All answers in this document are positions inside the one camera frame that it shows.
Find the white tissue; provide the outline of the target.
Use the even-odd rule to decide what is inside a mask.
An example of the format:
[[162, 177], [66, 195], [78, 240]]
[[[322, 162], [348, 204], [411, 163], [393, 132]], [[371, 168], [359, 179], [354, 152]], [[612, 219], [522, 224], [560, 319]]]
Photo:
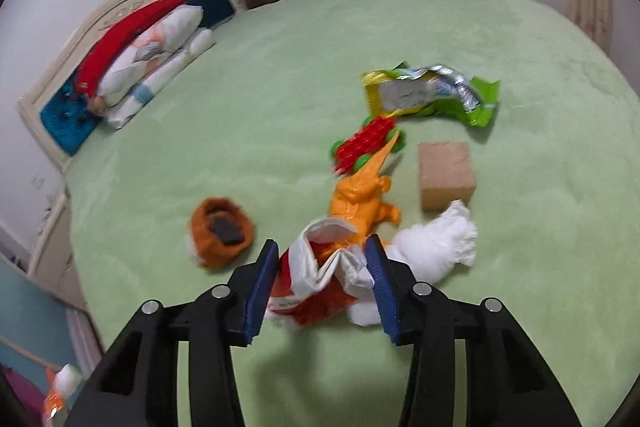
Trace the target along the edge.
[[418, 281], [435, 285], [456, 265], [474, 265], [476, 239], [471, 211], [457, 199], [430, 222], [396, 232], [384, 249], [390, 259], [409, 265]]

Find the red white plastic wrapper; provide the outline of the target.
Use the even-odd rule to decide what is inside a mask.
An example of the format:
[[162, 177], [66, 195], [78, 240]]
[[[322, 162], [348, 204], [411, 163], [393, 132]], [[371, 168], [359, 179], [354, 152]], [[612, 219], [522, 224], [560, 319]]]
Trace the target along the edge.
[[373, 293], [356, 228], [338, 218], [312, 221], [280, 256], [267, 317], [290, 329], [326, 321]]

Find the green yellow snack bag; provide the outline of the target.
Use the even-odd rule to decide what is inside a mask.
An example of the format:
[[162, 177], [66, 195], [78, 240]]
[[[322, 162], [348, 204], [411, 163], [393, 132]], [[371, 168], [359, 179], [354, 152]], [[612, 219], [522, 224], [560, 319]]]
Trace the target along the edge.
[[500, 81], [466, 75], [442, 64], [378, 69], [361, 76], [373, 117], [444, 116], [486, 128], [499, 106]]

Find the white nightstand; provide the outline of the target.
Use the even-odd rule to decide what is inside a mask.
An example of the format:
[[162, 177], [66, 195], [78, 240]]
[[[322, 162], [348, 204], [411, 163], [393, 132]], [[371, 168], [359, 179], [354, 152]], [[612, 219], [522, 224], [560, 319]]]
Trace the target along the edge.
[[62, 303], [88, 311], [70, 243], [70, 202], [65, 190], [53, 199], [47, 219], [43, 221], [27, 276]]

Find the brown cardboard cube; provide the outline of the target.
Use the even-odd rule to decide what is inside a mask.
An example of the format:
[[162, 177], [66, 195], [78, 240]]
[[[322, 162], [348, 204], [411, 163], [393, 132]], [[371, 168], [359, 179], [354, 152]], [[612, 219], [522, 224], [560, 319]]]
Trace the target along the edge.
[[445, 210], [455, 200], [469, 205], [476, 190], [468, 142], [418, 145], [419, 187], [424, 211]]

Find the orange dinosaur toy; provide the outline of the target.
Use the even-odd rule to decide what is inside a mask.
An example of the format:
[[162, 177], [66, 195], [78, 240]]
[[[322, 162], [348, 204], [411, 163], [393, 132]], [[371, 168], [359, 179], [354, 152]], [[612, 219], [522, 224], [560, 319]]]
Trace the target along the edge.
[[381, 174], [384, 162], [399, 137], [400, 131], [393, 130], [390, 141], [381, 150], [354, 174], [336, 184], [329, 205], [329, 216], [346, 221], [355, 229], [347, 239], [351, 244], [362, 246], [380, 223], [390, 222], [395, 227], [400, 225], [400, 208], [383, 200], [383, 195], [392, 188], [392, 180]]

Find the cream and blue headboard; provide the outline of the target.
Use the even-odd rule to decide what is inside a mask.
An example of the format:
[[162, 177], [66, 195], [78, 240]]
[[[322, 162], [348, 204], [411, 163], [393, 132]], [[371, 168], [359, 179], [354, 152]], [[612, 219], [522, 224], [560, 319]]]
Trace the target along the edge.
[[41, 111], [65, 83], [75, 82], [75, 72], [91, 82], [101, 78], [122, 50], [145, 30], [137, 12], [145, 12], [157, 1], [105, 1], [72, 33], [35, 86], [17, 101], [25, 127], [58, 171], [66, 170], [73, 154], [51, 135], [42, 122]]

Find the red green spiky toy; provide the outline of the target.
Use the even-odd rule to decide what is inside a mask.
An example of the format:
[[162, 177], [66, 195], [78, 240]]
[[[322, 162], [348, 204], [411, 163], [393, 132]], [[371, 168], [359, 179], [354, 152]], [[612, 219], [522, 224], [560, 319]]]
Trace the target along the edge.
[[338, 140], [331, 146], [334, 172], [339, 176], [355, 173], [375, 153], [382, 150], [395, 134], [398, 134], [398, 139], [392, 147], [393, 153], [399, 152], [406, 145], [405, 131], [398, 127], [392, 116], [368, 117], [349, 138]]

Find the green blanket bed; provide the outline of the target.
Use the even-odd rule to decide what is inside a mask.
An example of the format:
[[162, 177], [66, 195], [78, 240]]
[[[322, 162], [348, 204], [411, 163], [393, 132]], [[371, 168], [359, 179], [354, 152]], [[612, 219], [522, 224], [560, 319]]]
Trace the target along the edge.
[[376, 237], [450, 299], [499, 299], [579, 424], [612, 418], [639, 373], [639, 100], [579, 28], [533, 0], [284, 0], [212, 30], [167, 4], [65, 175], [104, 343], [271, 245], [232, 352], [247, 424], [396, 425]]

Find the white floral folded quilt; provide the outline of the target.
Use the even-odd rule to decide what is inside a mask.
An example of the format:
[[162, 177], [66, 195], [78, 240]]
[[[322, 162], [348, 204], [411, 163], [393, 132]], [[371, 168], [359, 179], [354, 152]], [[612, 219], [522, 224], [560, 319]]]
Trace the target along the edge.
[[137, 115], [179, 72], [214, 45], [203, 27], [204, 9], [183, 4], [127, 46], [100, 78], [88, 109], [118, 130]]

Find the red pillow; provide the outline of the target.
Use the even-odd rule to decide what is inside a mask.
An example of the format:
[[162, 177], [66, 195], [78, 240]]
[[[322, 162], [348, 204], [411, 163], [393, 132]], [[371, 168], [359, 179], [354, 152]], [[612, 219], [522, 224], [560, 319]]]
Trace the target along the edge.
[[91, 48], [78, 67], [74, 91], [94, 98], [98, 84], [107, 69], [143, 31], [188, 0], [157, 0], [127, 15], [109, 29]]

